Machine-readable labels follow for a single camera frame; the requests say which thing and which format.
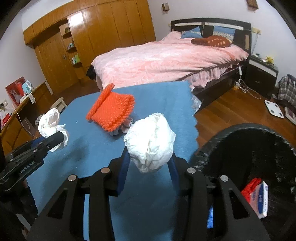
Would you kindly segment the small white tissue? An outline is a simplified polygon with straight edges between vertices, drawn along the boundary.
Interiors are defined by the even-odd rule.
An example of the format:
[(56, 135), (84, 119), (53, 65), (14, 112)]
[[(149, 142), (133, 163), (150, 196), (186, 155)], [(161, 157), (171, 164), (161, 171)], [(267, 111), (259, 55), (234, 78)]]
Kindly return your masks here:
[(56, 132), (61, 132), (64, 135), (63, 142), (50, 149), (50, 152), (63, 149), (67, 146), (69, 141), (69, 133), (65, 128), (66, 125), (59, 125), (59, 121), (60, 113), (57, 108), (50, 109), (47, 113), (43, 114), (39, 120), (38, 131), (42, 137), (48, 138)]

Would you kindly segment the white tissue ball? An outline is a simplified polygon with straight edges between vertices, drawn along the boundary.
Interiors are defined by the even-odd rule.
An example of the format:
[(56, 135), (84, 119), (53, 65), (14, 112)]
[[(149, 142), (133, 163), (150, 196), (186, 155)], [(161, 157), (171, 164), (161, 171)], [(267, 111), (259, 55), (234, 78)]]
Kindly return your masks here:
[(136, 121), (124, 137), (131, 161), (140, 173), (152, 173), (173, 155), (176, 134), (162, 113)]

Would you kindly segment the grey cloth rag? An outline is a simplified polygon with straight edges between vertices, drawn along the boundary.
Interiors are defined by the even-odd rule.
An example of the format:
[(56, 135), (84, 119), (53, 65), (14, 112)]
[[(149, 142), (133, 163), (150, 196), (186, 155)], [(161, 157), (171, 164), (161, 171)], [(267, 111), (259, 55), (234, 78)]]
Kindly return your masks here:
[(120, 133), (126, 134), (132, 125), (133, 125), (133, 118), (128, 117), (117, 129), (110, 132), (109, 134), (111, 136), (117, 136)]

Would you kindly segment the orange foam net sleeve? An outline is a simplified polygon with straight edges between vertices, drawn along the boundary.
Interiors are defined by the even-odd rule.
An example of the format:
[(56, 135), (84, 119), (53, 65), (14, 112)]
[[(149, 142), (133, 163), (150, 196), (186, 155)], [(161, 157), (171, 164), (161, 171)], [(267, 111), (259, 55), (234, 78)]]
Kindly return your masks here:
[(133, 95), (113, 92), (114, 87), (113, 83), (107, 85), (86, 114), (86, 120), (95, 121), (107, 132), (118, 129), (130, 116), (135, 105)]

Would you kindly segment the red fabric bow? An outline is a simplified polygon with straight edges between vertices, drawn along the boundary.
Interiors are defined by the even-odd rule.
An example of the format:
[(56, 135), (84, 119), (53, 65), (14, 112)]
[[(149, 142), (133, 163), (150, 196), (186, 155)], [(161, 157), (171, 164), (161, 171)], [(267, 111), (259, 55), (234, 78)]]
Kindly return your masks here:
[(254, 192), (257, 185), (259, 185), (262, 182), (261, 178), (253, 178), (241, 191), (242, 196), (247, 200), (247, 202), (250, 202), (251, 194)]

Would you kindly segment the white blue alcohol pad box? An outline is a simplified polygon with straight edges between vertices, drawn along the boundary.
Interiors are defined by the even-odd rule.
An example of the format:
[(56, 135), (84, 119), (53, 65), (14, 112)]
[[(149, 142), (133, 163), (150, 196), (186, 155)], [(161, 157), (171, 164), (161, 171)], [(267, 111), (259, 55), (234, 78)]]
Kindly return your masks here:
[(267, 217), (268, 212), (268, 185), (262, 181), (250, 194), (250, 206), (259, 219)]

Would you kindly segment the wooden side cabinet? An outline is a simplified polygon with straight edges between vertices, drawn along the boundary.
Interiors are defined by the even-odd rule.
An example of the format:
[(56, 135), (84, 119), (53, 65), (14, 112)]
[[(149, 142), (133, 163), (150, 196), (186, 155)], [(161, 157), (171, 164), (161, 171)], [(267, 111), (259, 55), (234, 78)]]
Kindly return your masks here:
[(33, 97), (36, 102), (24, 100), (1, 130), (1, 143), (5, 155), (38, 136), (35, 120), (45, 114), (55, 101), (45, 83), (33, 90)]

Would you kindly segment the white wooden stool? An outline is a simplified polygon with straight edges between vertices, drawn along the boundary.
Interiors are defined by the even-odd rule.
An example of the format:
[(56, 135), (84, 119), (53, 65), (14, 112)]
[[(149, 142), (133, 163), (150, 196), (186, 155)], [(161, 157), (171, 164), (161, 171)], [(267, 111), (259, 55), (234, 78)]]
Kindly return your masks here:
[(50, 109), (56, 108), (59, 113), (62, 113), (66, 107), (67, 104), (64, 101), (64, 97), (60, 97), (53, 103)]

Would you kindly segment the blue table cloth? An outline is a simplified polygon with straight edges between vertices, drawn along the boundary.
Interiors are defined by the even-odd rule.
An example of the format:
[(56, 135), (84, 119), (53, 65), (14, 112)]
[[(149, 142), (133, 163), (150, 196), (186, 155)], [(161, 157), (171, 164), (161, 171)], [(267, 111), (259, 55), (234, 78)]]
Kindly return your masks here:
[[(116, 89), (135, 99), (134, 120), (162, 113), (176, 134), (174, 153), (190, 160), (198, 148), (192, 93), (187, 82), (161, 82)], [(71, 174), (91, 176), (123, 153), (124, 136), (111, 136), (98, 124), (86, 120), (86, 113), (98, 93), (75, 99), (61, 114), (69, 142), (49, 153), (44, 164), (28, 178), (38, 210), (42, 210)], [(167, 165), (142, 174), (130, 163), (125, 186), (118, 197), (110, 197), (110, 212), (116, 240), (172, 240), (178, 198)]]

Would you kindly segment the red picture box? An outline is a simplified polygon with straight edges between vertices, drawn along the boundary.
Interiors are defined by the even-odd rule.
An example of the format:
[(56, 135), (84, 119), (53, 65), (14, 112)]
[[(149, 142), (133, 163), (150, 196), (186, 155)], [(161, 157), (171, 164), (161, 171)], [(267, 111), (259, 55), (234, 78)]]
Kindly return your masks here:
[(7, 94), (13, 102), (14, 107), (18, 107), (20, 99), (24, 96), (22, 85), (25, 83), (24, 77), (17, 79), (5, 87)]

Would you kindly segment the wooden wardrobe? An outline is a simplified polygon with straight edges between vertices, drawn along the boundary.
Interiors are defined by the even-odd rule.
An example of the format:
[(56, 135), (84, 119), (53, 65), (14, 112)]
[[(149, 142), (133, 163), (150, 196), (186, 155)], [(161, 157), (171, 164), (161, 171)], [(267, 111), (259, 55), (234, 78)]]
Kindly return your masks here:
[(70, 1), (30, 23), (23, 37), (55, 95), (86, 82), (96, 56), (156, 39), (147, 1)]

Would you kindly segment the white bathroom scale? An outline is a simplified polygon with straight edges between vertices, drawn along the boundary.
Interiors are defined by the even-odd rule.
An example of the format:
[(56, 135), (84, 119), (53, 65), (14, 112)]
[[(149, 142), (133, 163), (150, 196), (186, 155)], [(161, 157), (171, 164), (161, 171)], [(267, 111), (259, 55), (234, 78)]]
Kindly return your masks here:
[(276, 103), (271, 102), (269, 100), (265, 100), (264, 103), (271, 115), (276, 116), (278, 118), (284, 118), (284, 115), (280, 107)]

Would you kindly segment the right blue pillow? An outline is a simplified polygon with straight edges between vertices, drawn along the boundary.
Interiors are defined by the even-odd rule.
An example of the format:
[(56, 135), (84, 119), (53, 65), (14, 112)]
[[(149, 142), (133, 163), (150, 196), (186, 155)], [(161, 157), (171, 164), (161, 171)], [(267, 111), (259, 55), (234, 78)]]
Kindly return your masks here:
[(234, 35), (235, 35), (235, 29), (220, 27), (220, 26), (214, 26), (213, 35), (224, 37), (224, 38), (226, 38), (228, 40), (233, 41), (234, 40)]

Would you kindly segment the left wall lamp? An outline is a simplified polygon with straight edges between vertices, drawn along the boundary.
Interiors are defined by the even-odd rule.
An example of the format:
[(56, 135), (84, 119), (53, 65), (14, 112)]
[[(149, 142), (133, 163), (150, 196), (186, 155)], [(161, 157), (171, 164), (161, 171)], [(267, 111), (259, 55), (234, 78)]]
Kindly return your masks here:
[(169, 4), (168, 3), (163, 3), (162, 4), (162, 9), (164, 12), (167, 12), (170, 10)]

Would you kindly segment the wall lamp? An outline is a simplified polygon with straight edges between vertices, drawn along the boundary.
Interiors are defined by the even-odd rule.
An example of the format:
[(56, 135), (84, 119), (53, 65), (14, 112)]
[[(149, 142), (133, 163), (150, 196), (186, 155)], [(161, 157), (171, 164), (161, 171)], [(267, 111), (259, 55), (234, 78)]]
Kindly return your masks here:
[(252, 9), (252, 10), (259, 9), (256, 0), (246, 0), (246, 2), (247, 2), (247, 6), (248, 6), (249, 9)]
[(170, 10), (169, 4), (168, 3), (163, 3), (162, 4), (162, 9), (164, 12), (167, 12)]

